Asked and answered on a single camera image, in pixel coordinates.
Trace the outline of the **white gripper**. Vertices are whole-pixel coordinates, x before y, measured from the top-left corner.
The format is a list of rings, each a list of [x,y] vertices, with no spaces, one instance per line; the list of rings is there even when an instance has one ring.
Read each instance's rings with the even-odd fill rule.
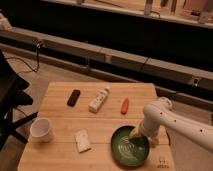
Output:
[[[152,146],[156,146],[159,144],[159,138],[158,138],[159,128],[160,128],[159,124],[142,121],[139,127],[135,127],[130,132],[129,138],[132,139],[132,138],[144,135],[148,138]]]

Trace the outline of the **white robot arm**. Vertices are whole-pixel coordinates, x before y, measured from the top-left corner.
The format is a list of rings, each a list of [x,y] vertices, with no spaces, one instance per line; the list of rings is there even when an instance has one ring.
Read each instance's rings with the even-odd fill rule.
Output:
[[[156,139],[160,126],[170,128],[213,153],[213,126],[180,116],[172,111],[172,102],[160,97],[143,107],[144,118],[129,138],[144,135]]]

